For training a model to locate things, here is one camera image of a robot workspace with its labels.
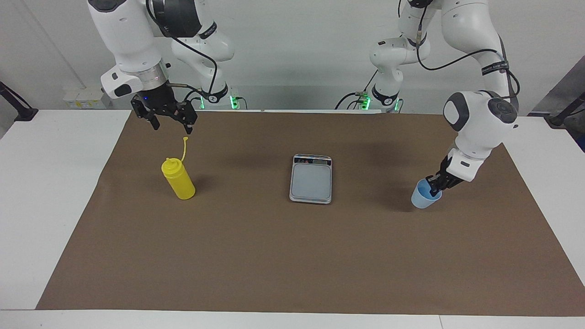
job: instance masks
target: light blue plastic cup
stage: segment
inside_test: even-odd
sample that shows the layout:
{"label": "light blue plastic cup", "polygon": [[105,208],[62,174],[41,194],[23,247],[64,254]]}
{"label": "light blue plastic cup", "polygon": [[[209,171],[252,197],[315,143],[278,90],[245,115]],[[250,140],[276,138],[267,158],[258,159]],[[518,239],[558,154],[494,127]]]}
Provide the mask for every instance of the light blue plastic cup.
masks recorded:
{"label": "light blue plastic cup", "polygon": [[416,208],[427,209],[433,203],[439,201],[442,196],[443,191],[439,191],[439,194],[435,197],[431,196],[431,186],[426,179],[423,179],[418,182],[417,187],[414,189],[411,201]]}

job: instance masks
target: yellow tube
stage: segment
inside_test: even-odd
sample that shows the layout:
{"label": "yellow tube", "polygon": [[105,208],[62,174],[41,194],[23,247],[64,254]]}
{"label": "yellow tube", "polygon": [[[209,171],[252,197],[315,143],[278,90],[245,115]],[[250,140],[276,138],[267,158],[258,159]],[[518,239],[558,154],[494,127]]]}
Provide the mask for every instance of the yellow tube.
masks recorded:
{"label": "yellow tube", "polygon": [[188,200],[195,195],[195,186],[189,177],[189,174],[185,170],[183,161],[185,160],[185,154],[187,152],[187,137],[183,138],[184,149],[183,159],[169,159],[163,163],[161,169],[165,178],[167,179],[170,186],[177,197],[181,200]]}

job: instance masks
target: white tabletop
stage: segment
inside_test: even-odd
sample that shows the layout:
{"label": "white tabletop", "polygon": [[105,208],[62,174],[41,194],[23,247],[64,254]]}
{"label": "white tabletop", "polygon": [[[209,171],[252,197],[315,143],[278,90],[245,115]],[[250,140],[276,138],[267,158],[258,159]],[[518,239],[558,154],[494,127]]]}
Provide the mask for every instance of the white tabletop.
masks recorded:
{"label": "white tabletop", "polygon": [[[585,328],[585,318],[348,316],[36,307],[130,111],[41,111],[0,139],[1,328]],[[565,131],[520,118],[505,145],[585,282],[585,153]]]}

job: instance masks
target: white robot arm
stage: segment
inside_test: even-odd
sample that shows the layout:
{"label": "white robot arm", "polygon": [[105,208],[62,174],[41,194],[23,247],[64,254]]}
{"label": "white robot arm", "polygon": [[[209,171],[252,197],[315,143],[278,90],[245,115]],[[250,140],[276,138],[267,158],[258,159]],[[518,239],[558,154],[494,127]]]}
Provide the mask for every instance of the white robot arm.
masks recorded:
{"label": "white robot arm", "polygon": [[[132,107],[154,129],[160,126],[156,115],[164,115],[181,122],[191,133],[197,114],[187,99],[175,99],[173,87],[191,88],[202,102],[231,103],[229,87],[217,67],[217,61],[233,57],[231,42],[217,31],[205,0],[146,1],[88,0],[95,26],[116,58],[116,66],[101,77],[104,91],[112,98],[136,93]],[[154,46],[147,15],[165,36],[173,39],[173,52],[198,73],[201,88],[169,82],[170,65],[163,63]],[[216,56],[217,61],[207,54]]]}
{"label": "white robot arm", "polygon": [[455,63],[428,68],[422,62],[431,51],[426,30],[437,11],[442,14],[445,40],[467,54],[461,59],[474,57],[481,65],[486,90],[457,92],[445,104],[445,119],[459,136],[441,170],[427,177],[432,196],[462,181],[472,181],[491,151],[515,128],[518,116],[518,93],[513,91],[511,80],[518,81],[510,72],[487,0],[408,0],[398,24],[402,36],[382,40],[370,52],[380,73],[370,90],[374,106],[394,108],[403,80],[400,65],[420,63],[433,71]]}

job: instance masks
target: brown surface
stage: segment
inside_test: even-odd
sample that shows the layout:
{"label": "brown surface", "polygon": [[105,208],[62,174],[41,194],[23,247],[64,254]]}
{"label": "brown surface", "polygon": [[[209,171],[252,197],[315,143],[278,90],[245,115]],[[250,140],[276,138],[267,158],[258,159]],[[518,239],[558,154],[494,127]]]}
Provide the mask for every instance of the brown surface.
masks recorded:
{"label": "brown surface", "polygon": [[[131,117],[38,309],[585,316],[585,289],[503,147],[415,210],[455,134],[439,116]],[[288,200],[292,156],[333,157],[333,204]]]}

